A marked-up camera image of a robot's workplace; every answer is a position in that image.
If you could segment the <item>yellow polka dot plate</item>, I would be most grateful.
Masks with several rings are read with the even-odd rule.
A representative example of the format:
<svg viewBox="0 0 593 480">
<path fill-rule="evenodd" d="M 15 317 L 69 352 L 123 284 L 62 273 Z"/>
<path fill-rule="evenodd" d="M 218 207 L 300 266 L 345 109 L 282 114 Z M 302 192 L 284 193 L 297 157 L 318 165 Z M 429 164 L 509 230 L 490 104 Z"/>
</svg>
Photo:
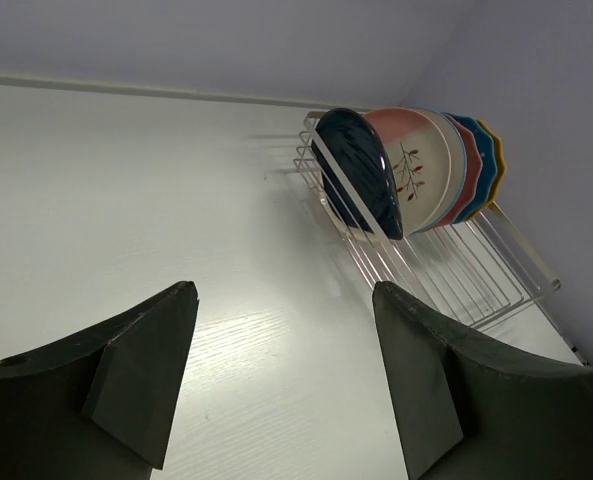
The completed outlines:
<svg viewBox="0 0 593 480">
<path fill-rule="evenodd" d="M 507 172 L 507 164 L 504 158 L 502 139 L 482 120 L 478 119 L 479 125 L 491 136 L 494 142 L 494 158 L 497 167 L 497 175 L 492 184 L 486 207 L 490 207 L 497 199 L 500 187 Z"/>
</svg>

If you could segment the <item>dark blue leaf-shaped plate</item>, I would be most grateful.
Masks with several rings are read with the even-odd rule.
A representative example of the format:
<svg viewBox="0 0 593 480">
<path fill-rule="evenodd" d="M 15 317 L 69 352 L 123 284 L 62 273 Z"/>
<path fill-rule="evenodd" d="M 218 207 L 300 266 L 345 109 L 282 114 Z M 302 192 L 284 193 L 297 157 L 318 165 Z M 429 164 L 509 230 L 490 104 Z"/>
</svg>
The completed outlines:
<svg viewBox="0 0 593 480">
<path fill-rule="evenodd" d="M 373 126 L 353 110 L 336 108 L 321 117 L 316 131 L 385 235 L 393 240 L 402 239 L 402 216 L 393 169 Z M 312 150 L 323 171 L 323 188 L 335 212 L 347 226 L 370 233 L 371 227 L 316 143 L 312 144 Z"/>
</svg>

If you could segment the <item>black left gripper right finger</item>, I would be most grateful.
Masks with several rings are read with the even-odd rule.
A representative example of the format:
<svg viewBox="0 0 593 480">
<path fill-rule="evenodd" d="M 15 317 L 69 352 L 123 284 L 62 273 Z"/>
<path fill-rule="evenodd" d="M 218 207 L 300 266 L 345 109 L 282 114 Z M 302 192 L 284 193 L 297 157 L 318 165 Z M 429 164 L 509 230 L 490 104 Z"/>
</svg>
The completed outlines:
<svg viewBox="0 0 593 480">
<path fill-rule="evenodd" d="M 391 282 L 372 294 L 411 479 L 593 479 L 593 368 L 498 341 Z"/>
</svg>

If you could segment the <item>blue polka dot plate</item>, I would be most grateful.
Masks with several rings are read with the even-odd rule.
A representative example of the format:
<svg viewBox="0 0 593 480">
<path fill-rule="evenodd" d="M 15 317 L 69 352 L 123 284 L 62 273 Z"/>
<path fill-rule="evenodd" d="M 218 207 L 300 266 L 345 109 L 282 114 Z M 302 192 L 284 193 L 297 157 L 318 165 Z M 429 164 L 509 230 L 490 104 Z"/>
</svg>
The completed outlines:
<svg viewBox="0 0 593 480">
<path fill-rule="evenodd" d="M 482 159 L 482 170 L 477 181 L 475 196 L 456 219 L 457 223 L 461 223 L 486 206 L 498 174 L 498 168 L 494 141 L 482 123 L 468 116 L 453 114 L 452 117 L 473 134 L 477 151 Z"/>
</svg>

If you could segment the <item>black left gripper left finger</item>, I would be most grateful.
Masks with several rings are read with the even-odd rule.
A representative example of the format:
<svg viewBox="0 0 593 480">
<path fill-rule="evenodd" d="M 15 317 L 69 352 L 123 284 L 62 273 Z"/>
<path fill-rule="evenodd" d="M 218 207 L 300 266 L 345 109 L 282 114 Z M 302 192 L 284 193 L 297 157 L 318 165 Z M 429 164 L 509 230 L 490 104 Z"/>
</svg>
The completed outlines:
<svg viewBox="0 0 593 480">
<path fill-rule="evenodd" d="M 162 468 L 198 312 L 182 281 L 0 360 L 0 479 L 147 479 Z"/>
</svg>

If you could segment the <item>cream pink branch plate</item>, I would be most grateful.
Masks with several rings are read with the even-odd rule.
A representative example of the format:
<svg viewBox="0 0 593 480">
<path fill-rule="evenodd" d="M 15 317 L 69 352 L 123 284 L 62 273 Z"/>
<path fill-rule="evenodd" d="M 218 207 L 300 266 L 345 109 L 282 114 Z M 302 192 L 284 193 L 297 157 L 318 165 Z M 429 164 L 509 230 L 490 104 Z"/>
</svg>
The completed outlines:
<svg viewBox="0 0 593 480">
<path fill-rule="evenodd" d="M 430 118 L 410 109 L 383 108 L 364 117 L 390 160 L 408 236 L 429 223 L 446 194 L 451 158 L 445 137 Z"/>
</svg>

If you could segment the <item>white watermelon pattern plate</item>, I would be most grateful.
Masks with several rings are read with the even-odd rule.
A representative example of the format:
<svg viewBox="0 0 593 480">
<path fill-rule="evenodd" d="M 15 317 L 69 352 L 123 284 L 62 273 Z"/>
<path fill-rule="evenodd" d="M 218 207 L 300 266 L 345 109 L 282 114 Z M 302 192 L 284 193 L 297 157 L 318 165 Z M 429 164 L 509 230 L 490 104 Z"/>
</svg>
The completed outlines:
<svg viewBox="0 0 593 480">
<path fill-rule="evenodd" d="M 421 228 L 421 231 L 427 231 L 436 228 L 436 224 L 446 215 L 458 199 L 466 176 L 467 160 L 461 136 L 456 127 L 444 114 L 422 108 L 417 108 L 417 111 L 427 116 L 441 130 L 449 150 L 449 161 L 441 163 L 441 166 L 446 167 L 448 170 L 449 182 L 445 187 L 444 195 L 433 216 Z"/>
</svg>

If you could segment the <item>pink polka dot plate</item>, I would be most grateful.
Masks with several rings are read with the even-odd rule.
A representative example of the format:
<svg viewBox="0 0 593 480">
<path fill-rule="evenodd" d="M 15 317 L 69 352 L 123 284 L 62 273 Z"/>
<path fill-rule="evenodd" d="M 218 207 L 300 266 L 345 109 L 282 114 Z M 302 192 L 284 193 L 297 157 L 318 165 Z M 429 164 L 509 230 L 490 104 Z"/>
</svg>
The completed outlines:
<svg viewBox="0 0 593 480">
<path fill-rule="evenodd" d="M 461 136 L 466 152 L 467 169 L 458 199 L 446 215 L 436 224 L 436 227 L 460 223 L 465 219 L 466 209 L 476 198 L 478 180 L 483 170 L 483 160 L 479 154 L 474 134 L 467 127 L 463 126 L 460 121 L 456 120 L 453 115 L 444 113 L 444 116 L 456 127 Z"/>
</svg>

